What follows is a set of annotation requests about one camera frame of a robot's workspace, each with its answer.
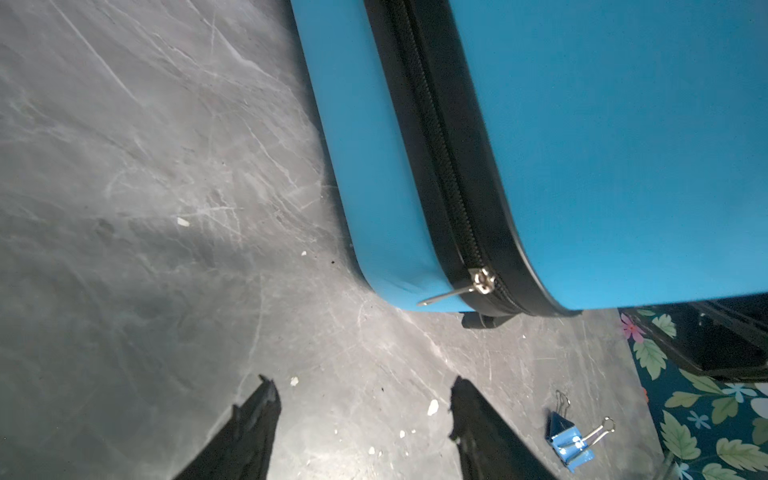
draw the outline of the white paint chip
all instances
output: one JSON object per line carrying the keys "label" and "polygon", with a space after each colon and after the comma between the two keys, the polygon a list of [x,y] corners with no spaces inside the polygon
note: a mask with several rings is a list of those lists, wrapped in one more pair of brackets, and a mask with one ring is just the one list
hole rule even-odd
{"label": "white paint chip", "polygon": [[433,399],[429,403],[429,410],[427,410],[427,415],[428,416],[432,416],[432,415],[436,414],[437,413],[437,409],[439,409],[439,408],[440,408],[440,404],[437,403],[437,400]]}

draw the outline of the zipper teeth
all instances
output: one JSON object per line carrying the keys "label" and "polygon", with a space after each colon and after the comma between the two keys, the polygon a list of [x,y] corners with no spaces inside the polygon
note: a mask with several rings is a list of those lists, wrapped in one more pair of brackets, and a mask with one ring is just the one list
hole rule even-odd
{"label": "zipper teeth", "polygon": [[[386,4],[390,7],[394,20],[393,24],[397,33],[396,37],[399,39],[400,49],[408,64],[411,78],[414,80],[413,86],[416,91],[417,101],[419,102],[419,110],[422,114],[422,120],[425,122],[425,129],[429,134],[430,148],[433,150],[438,177],[442,184],[441,191],[446,197],[446,204],[449,206],[449,220],[453,226],[454,233],[458,237],[458,248],[462,259],[467,268],[488,266],[478,245],[472,222],[467,213],[466,203],[461,188],[458,185],[457,175],[448,149],[448,142],[445,141],[443,126],[440,123],[435,100],[427,82],[426,69],[419,54],[419,44],[416,42],[413,32],[411,15],[403,0],[386,2]],[[495,295],[514,308],[524,311],[512,299],[507,286],[498,275],[494,281],[494,290],[491,295]]]}

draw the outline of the green leaf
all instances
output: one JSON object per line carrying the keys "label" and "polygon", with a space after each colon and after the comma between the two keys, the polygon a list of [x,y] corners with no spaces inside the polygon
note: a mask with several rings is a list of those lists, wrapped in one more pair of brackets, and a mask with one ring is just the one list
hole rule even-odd
{"label": "green leaf", "polygon": [[723,468],[719,463],[710,463],[701,471],[704,480],[744,480],[744,477],[736,475],[735,470]]}
{"label": "green leaf", "polygon": [[708,376],[694,375],[693,373],[688,373],[685,370],[681,370],[680,373],[682,373],[685,378],[689,379],[694,388],[697,390],[701,390],[702,392],[707,393],[716,393],[717,395],[725,395],[723,390],[720,390],[720,387],[717,386],[715,381]]}
{"label": "green leaf", "polygon": [[667,410],[661,423],[661,437],[670,452],[683,460],[699,458],[701,450],[696,448],[696,437],[690,436],[690,430],[681,425]]}
{"label": "green leaf", "polygon": [[651,320],[651,323],[659,327],[661,331],[666,333],[668,336],[672,338],[677,336],[677,327],[672,322],[672,317],[666,313],[662,316],[654,318]]}
{"label": "green leaf", "polygon": [[736,397],[727,396],[722,399],[712,401],[712,423],[719,425],[725,422],[728,417],[735,417],[739,412],[739,403],[736,401]]}
{"label": "green leaf", "polygon": [[755,442],[755,445],[768,442],[768,419],[754,419],[752,425],[755,426],[752,431],[752,441]]}
{"label": "green leaf", "polygon": [[701,395],[697,395],[695,393],[688,393],[688,392],[675,392],[672,394],[669,400],[667,400],[664,403],[664,406],[668,409],[673,409],[674,407],[690,407],[696,401],[701,397]]}
{"label": "green leaf", "polygon": [[757,445],[742,444],[741,440],[720,439],[716,448],[718,456],[732,467],[750,472],[768,472],[768,453],[761,452]]}
{"label": "green leaf", "polygon": [[661,369],[667,368],[667,356],[661,351],[659,346],[651,339],[645,339],[642,343],[635,342],[634,354],[637,360],[640,361],[640,366],[647,369],[650,373],[650,379],[655,380],[659,378]]}

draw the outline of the black zipper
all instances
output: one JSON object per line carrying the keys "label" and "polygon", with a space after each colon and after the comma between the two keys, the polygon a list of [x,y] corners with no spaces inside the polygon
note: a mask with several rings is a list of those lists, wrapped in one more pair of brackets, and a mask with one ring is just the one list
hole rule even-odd
{"label": "black zipper", "polygon": [[[445,127],[435,105],[429,73],[425,68],[421,48],[417,41],[418,37],[415,33],[416,26],[412,13],[404,0],[389,0],[385,3],[396,30],[400,53],[405,61],[418,103],[422,126],[428,137],[427,141],[432,151],[435,173],[439,179],[440,191],[449,214],[449,222],[455,235],[458,250],[468,271],[469,269],[485,268],[493,273],[493,268],[488,265],[487,256],[483,254],[468,215],[466,201],[456,174],[454,158],[446,140]],[[507,286],[498,275],[495,275],[494,289],[488,295],[508,308],[525,312],[525,309],[512,299]]]}

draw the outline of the light blue flower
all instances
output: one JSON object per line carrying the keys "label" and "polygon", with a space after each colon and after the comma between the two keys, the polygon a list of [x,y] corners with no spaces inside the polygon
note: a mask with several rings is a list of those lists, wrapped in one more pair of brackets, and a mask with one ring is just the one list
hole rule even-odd
{"label": "light blue flower", "polygon": [[696,423],[696,428],[697,429],[700,429],[701,427],[704,427],[705,429],[710,429],[710,430],[712,429],[712,427],[710,427],[707,424],[707,420],[709,420],[710,417],[708,417],[706,415],[699,416],[699,415],[696,414],[696,412],[691,410],[690,411],[690,417],[688,417],[688,419],[691,422],[695,422]]}
{"label": "light blue flower", "polygon": [[744,403],[744,396],[757,396],[757,392],[752,389],[745,389],[743,383],[726,383],[730,388],[723,389],[726,395],[734,395],[738,403]]}
{"label": "light blue flower", "polygon": [[674,472],[677,474],[677,477],[680,480],[683,480],[683,477],[685,477],[687,480],[694,480],[694,477],[690,476],[690,474],[687,473],[687,470],[690,467],[687,463],[676,463],[674,464]]}

